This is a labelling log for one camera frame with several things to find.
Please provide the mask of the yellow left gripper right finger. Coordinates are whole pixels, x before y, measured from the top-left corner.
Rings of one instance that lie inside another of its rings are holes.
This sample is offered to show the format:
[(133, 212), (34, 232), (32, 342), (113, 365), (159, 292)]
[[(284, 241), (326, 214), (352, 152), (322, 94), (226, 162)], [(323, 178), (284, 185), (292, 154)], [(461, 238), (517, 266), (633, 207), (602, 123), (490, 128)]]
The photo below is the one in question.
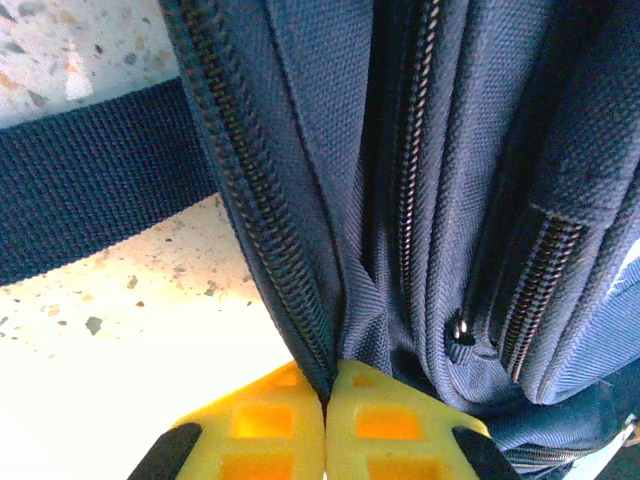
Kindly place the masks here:
[(518, 479), (486, 425), (362, 362), (341, 360), (326, 411), (330, 479)]

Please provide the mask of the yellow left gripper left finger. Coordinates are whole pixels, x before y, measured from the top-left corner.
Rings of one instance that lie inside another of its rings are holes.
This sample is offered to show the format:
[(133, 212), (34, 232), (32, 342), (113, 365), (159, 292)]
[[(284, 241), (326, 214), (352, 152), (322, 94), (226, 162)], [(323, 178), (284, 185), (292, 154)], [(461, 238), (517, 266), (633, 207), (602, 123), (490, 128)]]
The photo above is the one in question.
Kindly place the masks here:
[(129, 477), (319, 480), (324, 474), (321, 403), (289, 362), (177, 420)]

